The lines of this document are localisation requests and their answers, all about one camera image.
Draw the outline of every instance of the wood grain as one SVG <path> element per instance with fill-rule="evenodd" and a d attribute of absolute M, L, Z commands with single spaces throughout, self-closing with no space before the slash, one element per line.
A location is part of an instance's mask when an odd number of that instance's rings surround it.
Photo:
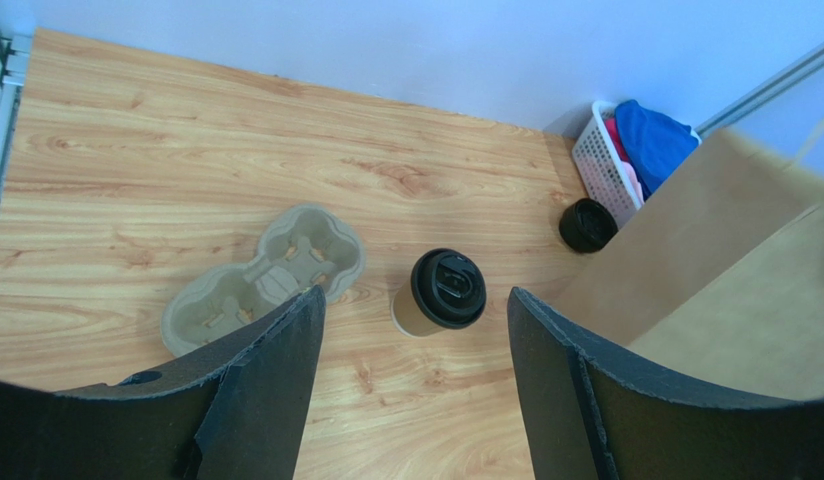
<path fill-rule="evenodd" d="M 40 30 L 0 212 L 0 379 L 113 384 L 171 359 L 161 312 L 321 203 L 367 269 L 326 320 L 298 478 L 529 478 L 510 287 L 553 298 L 585 259 L 550 222 L 585 195 L 570 141 Z M 391 295 L 418 256 L 481 267 L 473 327 L 414 340 Z"/>

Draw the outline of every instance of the plastic basket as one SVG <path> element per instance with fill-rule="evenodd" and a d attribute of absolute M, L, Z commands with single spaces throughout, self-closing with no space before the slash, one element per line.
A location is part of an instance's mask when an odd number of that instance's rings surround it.
<path fill-rule="evenodd" d="M 615 109 L 614 103 L 592 104 L 592 118 L 572 149 L 572 158 L 589 196 L 610 210 L 622 228 L 637 213 L 641 203 L 604 127 L 604 120 L 612 117 Z"/>

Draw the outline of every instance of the paper bag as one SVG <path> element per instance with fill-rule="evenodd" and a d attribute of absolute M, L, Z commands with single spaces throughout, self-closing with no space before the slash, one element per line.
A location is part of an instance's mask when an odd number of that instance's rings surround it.
<path fill-rule="evenodd" d="M 661 365 L 824 396 L 824 180 L 712 135 L 554 303 Z"/>

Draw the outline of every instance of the coffee cup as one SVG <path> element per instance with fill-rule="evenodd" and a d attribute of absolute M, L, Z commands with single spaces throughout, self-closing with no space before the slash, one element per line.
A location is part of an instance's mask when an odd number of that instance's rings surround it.
<path fill-rule="evenodd" d="M 391 301 L 398 330 L 425 337 L 466 328 L 486 307 L 486 285 L 477 265 L 448 248 L 427 252 Z"/>

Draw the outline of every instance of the black plastic lid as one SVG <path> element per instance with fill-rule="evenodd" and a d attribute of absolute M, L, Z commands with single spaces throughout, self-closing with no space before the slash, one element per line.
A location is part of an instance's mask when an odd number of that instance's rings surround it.
<path fill-rule="evenodd" d="M 560 236 L 578 253 L 597 252 L 619 232 L 613 215 L 604 205 L 582 198 L 560 218 Z"/>
<path fill-rule="evenodd" d="M 418 308 L 434 323 L 465 328 L 486 307 L 486 284 L 477 265 L 448 248 L 427 252 L 412 269 L 412 295 Z"/>

